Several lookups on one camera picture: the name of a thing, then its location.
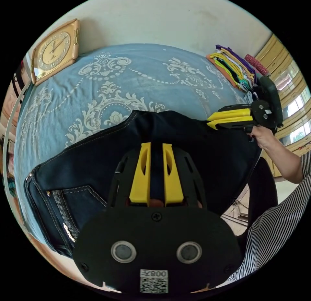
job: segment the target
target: hand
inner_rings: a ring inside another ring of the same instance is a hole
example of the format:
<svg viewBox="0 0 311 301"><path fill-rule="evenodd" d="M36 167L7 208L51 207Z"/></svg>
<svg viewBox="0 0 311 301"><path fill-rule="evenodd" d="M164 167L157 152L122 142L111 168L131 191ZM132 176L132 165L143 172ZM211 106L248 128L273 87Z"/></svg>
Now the hand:
<svg viewBox="0 0 311 301"><path fill-rule="evenodd" d="M257 144L261 149L270 148L276 141L272 131L263 126L254 126L252 132L248 135L256 138Z"/></svg>

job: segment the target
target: stack of folded fabric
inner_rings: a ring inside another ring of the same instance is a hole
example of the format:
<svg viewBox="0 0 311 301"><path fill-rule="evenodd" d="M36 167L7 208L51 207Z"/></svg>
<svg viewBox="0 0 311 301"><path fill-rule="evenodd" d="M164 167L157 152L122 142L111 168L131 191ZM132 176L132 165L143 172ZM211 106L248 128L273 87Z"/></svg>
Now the stack of folded fabric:
<svg viewBox="0 0 311 301"><path fill-rule="evenodd" d="M233 87L245 93L253 93L256 83L256 71L232 49L216 45L216 52L206 58L230 81Z"/></svg>

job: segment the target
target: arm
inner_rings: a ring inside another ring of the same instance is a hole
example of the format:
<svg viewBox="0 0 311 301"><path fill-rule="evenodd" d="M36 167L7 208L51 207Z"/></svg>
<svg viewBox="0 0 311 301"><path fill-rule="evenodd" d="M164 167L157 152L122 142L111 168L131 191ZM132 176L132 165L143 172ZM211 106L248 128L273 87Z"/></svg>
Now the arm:
<svg viewBox="0 0 311 301"><path fill-rule="evenodd" d="M264 150L279 169L281 175L289 182L299 184L304 176L301 159L288 150L279 140L274 140Z"/></svg>
<svg viewBox="0 0 311 301"><path fill-rule="evenodd" d="M296 184L303 180L300 157L277 140L270 129L255 126L251 135L256 138L258 146L266 151L284 179Z"/></svg>

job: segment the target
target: shirt sleeve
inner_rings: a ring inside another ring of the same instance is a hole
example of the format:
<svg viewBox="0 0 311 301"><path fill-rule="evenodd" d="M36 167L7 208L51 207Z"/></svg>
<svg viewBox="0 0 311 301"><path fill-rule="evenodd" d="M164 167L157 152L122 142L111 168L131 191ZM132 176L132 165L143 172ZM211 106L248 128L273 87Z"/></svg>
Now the shirt sleeve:
<svg viewBox="0 0 311 301"><path fill-rule="evenodd" d="M292 235L311 197L311 151L301 157L304 179L280 204L265 211L248 231L246 255L227 283L260 269Z"/></svg>
<svg viewBox="0 0 311 301"><path fill-rule="evenodd" d="M311 173L311 150L301 156L301 166L304 178Z"/></svg>

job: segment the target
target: bed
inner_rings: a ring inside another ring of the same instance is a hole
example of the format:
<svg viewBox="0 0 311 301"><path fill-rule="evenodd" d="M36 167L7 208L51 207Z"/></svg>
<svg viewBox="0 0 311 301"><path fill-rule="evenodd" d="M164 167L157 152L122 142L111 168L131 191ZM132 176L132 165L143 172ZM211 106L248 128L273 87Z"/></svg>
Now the bed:
<svg viewBox="0 0 311 301"><path fill-rule="evenodd" d="M28 231L45 243L23 190L24 179L39 163L119 124L132 110L174 110L205 120L225 105L240 103L244 93L195 53L158 44L126 44L80 55L72 66L30 86L21 107L14 169Z"/></svg>

